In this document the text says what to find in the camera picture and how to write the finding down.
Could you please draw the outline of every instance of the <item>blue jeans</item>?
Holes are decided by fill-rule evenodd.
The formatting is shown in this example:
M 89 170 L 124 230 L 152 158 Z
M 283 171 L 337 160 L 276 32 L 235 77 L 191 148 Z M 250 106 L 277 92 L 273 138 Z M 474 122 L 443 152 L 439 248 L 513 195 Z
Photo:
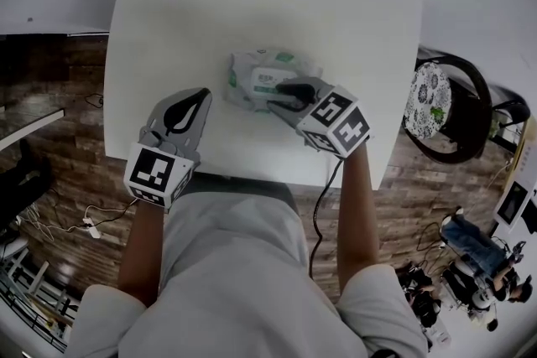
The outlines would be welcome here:
M 442 227 L 441 235 L 450 246 L 471 258 L 468 266 L 474 271 L 480 269 L 490 278 L 506 259 L 503 249 L 462 215 L 452 216 L 451 221 Z

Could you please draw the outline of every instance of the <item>floor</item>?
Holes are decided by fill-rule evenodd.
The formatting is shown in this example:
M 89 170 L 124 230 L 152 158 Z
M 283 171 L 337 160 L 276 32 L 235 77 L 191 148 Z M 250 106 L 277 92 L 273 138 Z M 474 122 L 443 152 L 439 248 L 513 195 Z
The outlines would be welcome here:
M 0 135 L 35 116 L 65 108 L 65 118 L 28 137 L 36 154 L 50 159 L 55 176 L 54 191 L 37 202 L 45 224 L 77 226 L 88 205 L 123 208 L 131 200 L 123 188 L 125 162 L 104 153 L 102 109 L 96 93 L 102 94 L 106 52 L 107 38 L 103 36 L 18 36 L 0 41 L 0 102 L 7 105 L 6 112 L 0 114 Z M 435 144 L 449 145 L 441 140 Z M 0 171 L 14 166 L 18 156 L 17 144 L 0 152 Z M 461 205 L 467 211 L 473 207 L 467 217 L 470 221 L 490 229 L 490 213 L 507 173 L 501 171 L 487 186 L 509 158 L 502 148 L 488 143 L 480 159 L 455 166 L 434 163 L 401 130 L 380 190 L 375 192 L 382 261 L 398 267 L 426 258 L 425 270 L 437 277 L 454 254 L 449 248 L 421 250 L 438 239 L 434 226 L 425 231 L 418 250 L 424 228 L 441 222 Z M 311 214 L 321 189 L 290 188 L 313 246 L 316 235 Z M 314 264 L 315 281 L 332 300 L 339 294 L 335 274 L 338 202 L 339 190 L 333 189 L 319 212 L 325 241 Z M 21 231 L 29 237 L 33 263 L 48 261 L 47 275 L 80 296 L 93 283 L 115 284 L 133 212 L 131 208 L 121 219 L 102 224 L 101 240 L 84 231 L 52 229 L 54 241 L 50 241 L 27 223 Z M 94 221 L 116 215 L 93 209 L 88 214 Z

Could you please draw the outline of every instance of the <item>power strip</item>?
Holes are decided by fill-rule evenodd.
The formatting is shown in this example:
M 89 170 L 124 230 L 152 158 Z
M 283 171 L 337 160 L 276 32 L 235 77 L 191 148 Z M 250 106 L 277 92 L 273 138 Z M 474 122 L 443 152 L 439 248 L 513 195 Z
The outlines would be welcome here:
M 90 232 L 91 237 L 93 237 L 94 239 L 101 238 L 101 233 L 99 232 L 97 227 L 95 227 L 95 224 L 93 224 L 93 221 L 91 220 L 91 218 L 82 218 L 82 222 L 84 222 L 84 224 L 86 225 L 91 226 L 91 227 L 87 227 L 87 230 Z

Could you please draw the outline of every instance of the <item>white table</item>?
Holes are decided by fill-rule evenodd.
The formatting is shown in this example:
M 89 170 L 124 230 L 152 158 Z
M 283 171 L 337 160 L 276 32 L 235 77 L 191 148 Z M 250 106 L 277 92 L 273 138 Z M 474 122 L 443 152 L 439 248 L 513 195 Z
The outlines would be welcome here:
M 117 0 L 104 87 L 107 155 L 128 156 L 157 101 L 207 86 L 213 102 L 200 171 L 324 185 L 333 156 L 304 147 L 277 117 L 223 100 L 231 52 L 281 48 L 307 54 L 327 82 L 359 97 L 374 133 L 368 151 L 376 189 L 403 116 L 420 13 L 420 0 Z

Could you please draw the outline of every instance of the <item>black and white marker cube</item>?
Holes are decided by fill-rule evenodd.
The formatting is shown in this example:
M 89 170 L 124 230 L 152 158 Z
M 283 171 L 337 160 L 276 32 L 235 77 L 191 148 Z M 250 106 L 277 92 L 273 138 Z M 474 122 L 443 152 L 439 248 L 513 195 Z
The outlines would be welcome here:
M 194 162 L 133 143 L 123 182 L 130 195 L 169 208 L 180 196 L 194 171 Z
M 297 126 L 321 151 L 346 158 L 370 135 L 358 99 L 340 86 L 332 89 Z

